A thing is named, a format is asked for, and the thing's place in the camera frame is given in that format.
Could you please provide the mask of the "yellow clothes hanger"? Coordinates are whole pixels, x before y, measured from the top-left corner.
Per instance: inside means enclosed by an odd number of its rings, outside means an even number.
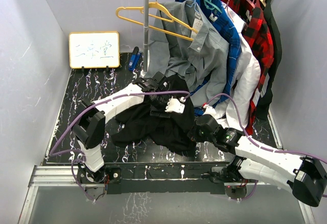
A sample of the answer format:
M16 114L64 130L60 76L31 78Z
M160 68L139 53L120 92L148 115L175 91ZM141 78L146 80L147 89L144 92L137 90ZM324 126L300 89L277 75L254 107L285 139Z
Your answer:
M158 10L159 13L163 13L165 15L165 17L161 17L161 16L157 16L157 15L153 15L149 13L150 9L155 9ZM144 21L143 23L141 23L140 21L136 21L127 17L124 17L120 14L121 11L138 11L139 13L144 15ZM199 30L190 26L188 23L180 20L179 18L175 17L173 14L171 14L171 12L162 4L160 4L157 0L155 0L154 2L150 2L150 0L144 0L144 5L143 6L139 6L139 7L118 7L115 11L115 15L122 20L137 24L137 25L142 25L144 27L144 29L146 28L151 28L155 31L158 32L162 32L164 34L168 34L174 37L178 37L184 40L188 40L188 41L193 41L194 38L192 37L188 37L186 35L182 35L182 34L178 34L174 31L168 31L165 30L164 28L159 28L159 27L155 27L152 25L149 25L149 18L152 17L156 20L159 20L161 22L166 22L166 23L176 23L182 27L185 27L186 29L190 30L192 33L194 34L198 34Z

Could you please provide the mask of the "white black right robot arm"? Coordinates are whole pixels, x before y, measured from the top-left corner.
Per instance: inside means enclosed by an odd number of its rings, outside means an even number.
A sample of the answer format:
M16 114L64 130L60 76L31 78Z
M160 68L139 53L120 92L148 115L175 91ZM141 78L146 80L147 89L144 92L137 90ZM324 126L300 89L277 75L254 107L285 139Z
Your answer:
M249 179L274 185L311 207L318 207L324 198L326 171L313 156L269 147L243 130L222 127L209 114L195 119L191 138L210 142L220 151L234 155L232 162L219 172L223 179Z

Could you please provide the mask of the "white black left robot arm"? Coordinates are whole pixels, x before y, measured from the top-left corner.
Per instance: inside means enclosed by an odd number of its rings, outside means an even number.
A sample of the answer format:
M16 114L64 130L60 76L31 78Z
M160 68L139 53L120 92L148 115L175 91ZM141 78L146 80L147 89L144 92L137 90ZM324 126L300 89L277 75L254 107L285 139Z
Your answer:
M95 102L83 101L81 112L72 122L74 134L84 155L84 175L94 183L106 177L101 143L106 124L118 114L133 106L146 103L151 117L170 117L172 113L182 114L186 91L173 90L171 82L158 72L149 79L137 78L124 89Z

